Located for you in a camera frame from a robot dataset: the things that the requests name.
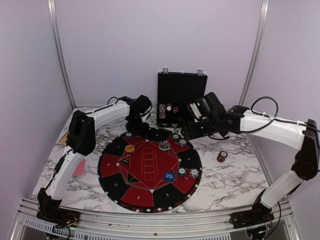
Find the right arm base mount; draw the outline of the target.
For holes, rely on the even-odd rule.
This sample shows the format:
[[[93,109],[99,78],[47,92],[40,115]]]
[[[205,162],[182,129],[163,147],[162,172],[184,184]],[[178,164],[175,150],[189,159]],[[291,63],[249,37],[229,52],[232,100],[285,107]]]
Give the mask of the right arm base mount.
[[[249,210],[231,213],[229,222],[235,229],[239,229],[272,222],[274,219],[272,209],[265,207],[260,201],[256,201]]]

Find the black orange 100 chip stack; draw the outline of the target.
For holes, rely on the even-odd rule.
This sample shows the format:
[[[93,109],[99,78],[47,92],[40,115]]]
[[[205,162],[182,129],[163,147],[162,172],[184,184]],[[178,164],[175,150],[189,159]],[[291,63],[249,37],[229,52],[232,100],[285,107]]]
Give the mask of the black orange 100 chip stack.
[[[217,155],[217,158],[216,160],[219,162],[219,163],[223,163],[226,158],[228,157],[228,153],[226,151],[220,151]]]

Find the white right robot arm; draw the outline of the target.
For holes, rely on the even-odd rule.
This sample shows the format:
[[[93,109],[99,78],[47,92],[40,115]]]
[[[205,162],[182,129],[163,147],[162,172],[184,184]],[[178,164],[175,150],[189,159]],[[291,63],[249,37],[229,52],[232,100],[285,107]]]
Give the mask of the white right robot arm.
[[[219,111],[198,102],[190,103],[187,108],[194,122],[207,134],[247,135],[261,155],[272,183],[247,214],[252,224],[260,223],[280,200],[318,174],[320,130],[315,120],[290,120],[240,105]]]

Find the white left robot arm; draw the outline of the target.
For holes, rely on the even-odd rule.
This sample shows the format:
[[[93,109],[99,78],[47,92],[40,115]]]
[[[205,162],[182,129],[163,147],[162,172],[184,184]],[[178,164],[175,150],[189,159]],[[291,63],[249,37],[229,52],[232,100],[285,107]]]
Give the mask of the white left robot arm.
[[[152,102],[145,95],[137,98],[123,96],[115,102],[90,111],[73,113],[63,154],[55,165],[48,184],[37,195],[40,213],[58,223],[63,219],[60,208],[65,187],[78,164],[96,147],[96,131],[117,119],[124,118],[129,133],[144,137],[149,130],[146,120],[150,117]]]

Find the blue small blind button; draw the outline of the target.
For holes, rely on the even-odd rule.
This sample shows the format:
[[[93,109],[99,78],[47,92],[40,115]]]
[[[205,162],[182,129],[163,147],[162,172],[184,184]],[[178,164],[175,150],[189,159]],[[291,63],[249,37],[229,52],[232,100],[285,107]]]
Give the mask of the blue small blind button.
[[[163,179],[167,182],[173,182],[176,179],[176,175],[173,172],[166,172]]]

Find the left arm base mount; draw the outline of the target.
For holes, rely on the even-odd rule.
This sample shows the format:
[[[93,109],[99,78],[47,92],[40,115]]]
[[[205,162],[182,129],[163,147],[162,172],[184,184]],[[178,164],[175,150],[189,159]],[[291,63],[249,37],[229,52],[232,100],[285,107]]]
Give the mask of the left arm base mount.
[[[58,224],[59,227],[77,227],[80,213],[74,210],[60,208],[61,200],[51,199],[49,196],[42,196],[38,199],[38,219]]]

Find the black triangular all-in marker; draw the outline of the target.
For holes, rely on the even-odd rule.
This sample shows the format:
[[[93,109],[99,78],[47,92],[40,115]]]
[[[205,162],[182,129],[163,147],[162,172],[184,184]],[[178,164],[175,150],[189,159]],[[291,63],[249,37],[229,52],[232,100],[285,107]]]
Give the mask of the black triangular all-in marker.
[[[124,165],[131,166],[131,157],[130,156],[126,156],[126,157],[122,158],[120,160],[120,163],[124,164]]]

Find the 50 chips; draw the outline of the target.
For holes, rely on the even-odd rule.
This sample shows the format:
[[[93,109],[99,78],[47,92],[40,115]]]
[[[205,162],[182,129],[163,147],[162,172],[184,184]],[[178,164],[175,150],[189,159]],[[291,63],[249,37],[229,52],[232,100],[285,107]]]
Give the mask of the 50 chips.
[[[174,142],[178,142],[180,140],[180,135],[179,134],[173,134],[171,138],[172,138],[172,140]]]
[[[126,132],[126,133],[125,133],[125,137],[126,137],[127,139],[131,139],[131,138],[133,137],[133,134],[132,134],[131,132]]]
[[[187,170],[183,167],[178,169],[177,175],[179,177],[185,177],[187,175]]]

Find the clear acrylic dealer button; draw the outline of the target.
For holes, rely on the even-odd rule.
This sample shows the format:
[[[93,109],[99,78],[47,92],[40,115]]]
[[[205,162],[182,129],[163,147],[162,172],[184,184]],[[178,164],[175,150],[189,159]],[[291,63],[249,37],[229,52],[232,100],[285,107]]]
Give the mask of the clear acrylic dealer button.
[[[171,144],[167,140],[162,140],[159,142],[158,147],[162,151],[169,151],[171,149]]]

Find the orange big blind button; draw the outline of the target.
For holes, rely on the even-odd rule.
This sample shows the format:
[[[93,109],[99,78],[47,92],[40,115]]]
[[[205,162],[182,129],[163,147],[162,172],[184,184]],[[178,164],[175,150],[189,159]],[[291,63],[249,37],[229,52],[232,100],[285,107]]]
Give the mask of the orange big blind button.
[[[132,153],[132,152],[135,151],[135,146],[132,145],[132,144],[128,144],[128,145],[124,148],[124,150],[125,150],[127,153]]]

